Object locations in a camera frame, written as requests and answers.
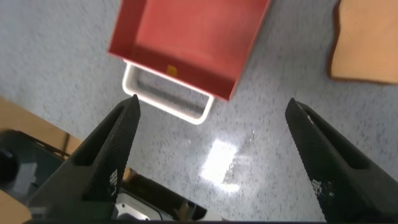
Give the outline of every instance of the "metal part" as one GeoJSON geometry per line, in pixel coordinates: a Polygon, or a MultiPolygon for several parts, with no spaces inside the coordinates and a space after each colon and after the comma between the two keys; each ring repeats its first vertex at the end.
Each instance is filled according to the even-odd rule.
{"type": "Polygon", "coordinates": [[[125,193],[118,195],[115,206],[118,210],[117,219],[128,214],[138,220],[162,220],[159,212],[125,193]]]}

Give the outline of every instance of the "white wire handle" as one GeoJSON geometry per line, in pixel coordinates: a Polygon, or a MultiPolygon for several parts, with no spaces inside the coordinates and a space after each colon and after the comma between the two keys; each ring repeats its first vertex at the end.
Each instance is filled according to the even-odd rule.
{"type": "Polygon", "coordinates": [[[198,88],[196,88],[194,86],[187,85],[187,84],[185,84],[181,81],[178,81],[174,78],[168,77],[167,75],[156,72],[155,70],[152,70],[152,69],[149,69],[146,67],[142,67],[140,65],[133,64],[126,60],[125,60],[125,62],[127,63],[127,65],[126,65],[126,70],[124,71],[123,82],[122,82],[123,90],[125,93],[127,93],[130,96],[136,94],[138,96],[139,100],[142,100],[152,106],[155,106],[158,109],[166,111],[166,112],[168,112],[178,118],[181,118],[185,121],[188,121],[189,123],[192,123],[192,124],[195,124],[195,125],[202,124],[206,120],[206,118],[210,112],[210,108],[211,108],[211,106],[213,106],[213,102],[214,102],[213,95],[206,93],[203,90],[199,90],[198,88]],[[206,103],[205,109],[203,110],[202,115],[200,115],[200,116],[191,115],[189,113],[182,111],[181,109],[177,108],[176,106],[174,106],[164,100],[161,100],[160,98],[154,97],[151,94],[142,91],[137,84],[137,78],[136,78],[137,72],[135,72],[135,67],[141,68],[141,69],[146,70],[154,75],[160,76],[160,77],[165,78],[171,82],[174,82],[181,86],[187,87],[191,90],[197,91],[203,95],[206,95],[209,99],[207,100],[207,103],[206,103]]]}

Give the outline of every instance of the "wooden surface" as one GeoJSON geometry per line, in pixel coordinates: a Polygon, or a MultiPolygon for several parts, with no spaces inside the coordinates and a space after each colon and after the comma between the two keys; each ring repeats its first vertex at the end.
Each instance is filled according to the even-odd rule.
{"type": "Polygon", "coordinates": [[[342,0],[331,77],[398,83],[398,1],[342,0]]]}

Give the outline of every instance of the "speckled floor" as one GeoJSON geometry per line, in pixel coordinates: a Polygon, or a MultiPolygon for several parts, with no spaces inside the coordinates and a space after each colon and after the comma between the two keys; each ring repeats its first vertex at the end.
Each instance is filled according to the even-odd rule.
{"type": "MultiPolygon", "coordinates": [[[[141,103],[129,165],[230,220],[323,220],[284,118],[294,97],[398,179],[398,87],[326,75],[335,3],[274,1],[233,99],[202,125],[141,103]]],[[[0,95],[87,137],[127,98],[106,53],[118,4],[0,0],[0,95]]]]}

